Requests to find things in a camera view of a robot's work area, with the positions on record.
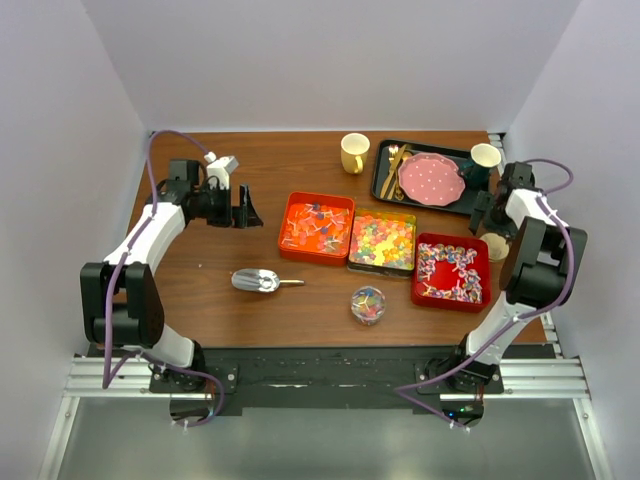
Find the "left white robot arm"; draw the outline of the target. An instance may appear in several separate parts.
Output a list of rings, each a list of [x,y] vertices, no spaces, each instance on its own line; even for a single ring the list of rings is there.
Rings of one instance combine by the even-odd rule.
[[[201,346],[165,322],[155,273],[171,243],[193,220],[212,227],[245,229],[263,222],[248,185],[239,187],[232,202],[231,175],[238,161],[209,152],[204,159],[173,159],[165,179],[152,181],[138,222],[123,242],[100,262],[80,271],[85,336],[104,349],[102,386],[108,388],[122,364],[112,360],[115,349],[143,357],[161,375],[170,375],[185,392],[205,384],[223,391],[208,373]]]

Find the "gold tin of gummies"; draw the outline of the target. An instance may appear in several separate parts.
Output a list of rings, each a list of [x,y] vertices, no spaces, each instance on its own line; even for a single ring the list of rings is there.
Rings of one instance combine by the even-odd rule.
[[[350,270],[409,278],[415,269],[415,215],[357,208],[347,266]]]

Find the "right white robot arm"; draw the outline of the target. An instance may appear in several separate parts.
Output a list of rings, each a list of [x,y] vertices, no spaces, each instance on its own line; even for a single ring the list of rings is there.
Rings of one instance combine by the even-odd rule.
[[[507,164],[495,194],[482,202],[482,213],[492,227],[514,226],[516,233],[500,272],[496,303],[448,361],[446,383],[456,392],[470,392],[491,382],[524,327],[563,305],[572,293],[588,234],[561,220],[548,195],[568,187],[573,172],[560,162],[542,159],[542,164],[567,173],[564,183],[543,190],[536,186],[533,165],[537,162]]]

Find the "orange tray of candies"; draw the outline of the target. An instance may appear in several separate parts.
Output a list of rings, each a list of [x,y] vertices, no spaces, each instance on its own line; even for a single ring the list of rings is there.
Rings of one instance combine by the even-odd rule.
[[[326,266],[345,266],[355,202],[350,197],[311,192],[289,195],[278,237],[280,256]]]

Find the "silver metal scoop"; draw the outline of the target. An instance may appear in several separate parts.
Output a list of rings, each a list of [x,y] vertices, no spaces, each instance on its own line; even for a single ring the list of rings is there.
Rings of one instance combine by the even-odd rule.
[[[273,293],[282,286],[304,286],[304,280],[281,279],[274,271],[245,268],[231,275],[232,285],[242,291]]]

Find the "gold jar lid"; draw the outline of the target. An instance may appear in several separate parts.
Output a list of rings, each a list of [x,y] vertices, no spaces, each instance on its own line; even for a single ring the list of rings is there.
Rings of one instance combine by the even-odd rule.
[[[490,262],[500,262],[505,260],[508,256],[510,247],[504,237],[496,233],[488,232],[483,234],[480,237],[480,240],[483,241],[487,246]]]

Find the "clear plastic jar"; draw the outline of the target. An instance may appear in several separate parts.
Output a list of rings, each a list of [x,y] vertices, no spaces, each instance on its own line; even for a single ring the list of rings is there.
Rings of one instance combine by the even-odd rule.
[[[352,294],[350,305],[352,314],[360,324],[373,326],[386,311],[386,298],[378,288],[363,286]]]

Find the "red tray of lollipops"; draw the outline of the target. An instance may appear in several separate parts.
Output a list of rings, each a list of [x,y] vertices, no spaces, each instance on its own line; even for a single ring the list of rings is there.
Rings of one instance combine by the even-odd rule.
[[[421,307],[481,312],[492,300],[487,245],[473,237],[420,233],[410,296]]]

